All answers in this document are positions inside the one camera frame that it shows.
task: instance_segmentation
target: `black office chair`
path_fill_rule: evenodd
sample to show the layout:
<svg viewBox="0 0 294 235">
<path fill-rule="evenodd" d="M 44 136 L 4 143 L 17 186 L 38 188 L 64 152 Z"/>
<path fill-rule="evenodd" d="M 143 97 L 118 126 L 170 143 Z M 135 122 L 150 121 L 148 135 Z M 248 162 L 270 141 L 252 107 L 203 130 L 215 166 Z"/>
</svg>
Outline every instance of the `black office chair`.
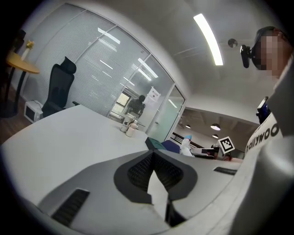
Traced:
<svg viewBox="0 0 294 235">
<path fill-rule="evenodd" d="M 67 57 L 61 65 L 52 67 L 49 84 L 49 94 L 42 111 L 43 117 L 62 111 L 68 101 L 69 89 L 74 81 L 76 65 Z"/>
</svg>

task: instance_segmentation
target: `chair armrest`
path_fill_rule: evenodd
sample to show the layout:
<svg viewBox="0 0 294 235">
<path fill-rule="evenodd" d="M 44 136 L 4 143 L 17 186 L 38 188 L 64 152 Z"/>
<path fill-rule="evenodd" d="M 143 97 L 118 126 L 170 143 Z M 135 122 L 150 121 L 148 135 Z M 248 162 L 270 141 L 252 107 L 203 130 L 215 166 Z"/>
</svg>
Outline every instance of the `chair armrest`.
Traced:
<svg viewBox="0 0 294 235">
<path fill-rule="evenodd" d="M 73 101 L 73 104 L 76 105 L 76 106 L 79 105 L 79 103 L 78 102 L 75 102 L 75 101 Z"/>
<path fill-rule="evenodd" d="M 63 108 L 59 107 L 58 105 L 54 104 L 53 102 L 48 102 L 48 105 L 54 109 L 56 112 L 62 111 Z"/>
</svg>

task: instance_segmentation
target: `railing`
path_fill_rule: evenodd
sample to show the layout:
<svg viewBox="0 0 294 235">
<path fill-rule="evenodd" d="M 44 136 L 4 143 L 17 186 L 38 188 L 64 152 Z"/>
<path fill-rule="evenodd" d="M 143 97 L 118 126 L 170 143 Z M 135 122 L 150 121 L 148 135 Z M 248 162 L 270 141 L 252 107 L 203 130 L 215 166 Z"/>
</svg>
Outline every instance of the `railing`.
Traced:
<svg viewBox="0 0 294 235">
<path fill-rule="evenodd" d="M 179 135 L 179 134 L 177 134 L 177 133 L 175 133 L 175 132 L 173 132 L 173 135 L 175 137 L 174 138 L 171 137 L 171 139 L 174 140 L 174 141 L 176 141 L 176 142 L 178 142 L 179 144 L 182 144 L 182 141 L 183 141 L 184 137 L 181 136 L 181 135 Z M 202 146 L 200 146 L 200 145 L 198 145 L 198 144 L 196 144 L 196 143 L 194 143 L 192 141 L 190 142 L 190 147 L 191 148 L 201 148 L 201 149 L 203 149 Z"/>
</svg>

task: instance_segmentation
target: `glass door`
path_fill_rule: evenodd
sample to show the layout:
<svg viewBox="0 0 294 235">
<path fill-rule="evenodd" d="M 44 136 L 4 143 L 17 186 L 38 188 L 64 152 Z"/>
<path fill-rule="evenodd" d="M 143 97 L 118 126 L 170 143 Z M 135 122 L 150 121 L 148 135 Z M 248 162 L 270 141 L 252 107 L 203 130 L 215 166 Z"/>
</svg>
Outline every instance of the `glass door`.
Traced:
<svg viewBox="0 0 294 235">
<path fill-rule="evenodd" d="M 179 90 L 174 87 L 165 105 L 161 109 L 157 120 L 151 127 L 148 136 L 159 142 L 163 142 L 178 117 L 184 102 L 184 97 L 180 94 Z"/>
</svg>

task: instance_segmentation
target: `chair backrest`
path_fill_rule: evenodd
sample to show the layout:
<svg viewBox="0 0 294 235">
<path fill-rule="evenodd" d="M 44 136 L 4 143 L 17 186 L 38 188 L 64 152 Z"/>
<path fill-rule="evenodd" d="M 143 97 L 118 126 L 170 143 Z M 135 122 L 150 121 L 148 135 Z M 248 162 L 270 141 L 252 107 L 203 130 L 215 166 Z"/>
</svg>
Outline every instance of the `chair backrest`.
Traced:
<svg viewBox="0 0 294 235">
<path fill-rule="evenodd" d="M 175 153 L 180 153 L 180 146 L 178 146 L 176 143 L 174 143 L 171 140 L 166 140 L 166 141 L 162 142 L 161 144 L 168 151 L 175 152 Z"/>
<path fill-rule="evenodd" d="M 61 108 L 66 105 L 76 69 L 76 65 L 67 57 L 65 57 L 61 65 L 53 65 L 47 102 L 53 102 Z"/>
</svg>

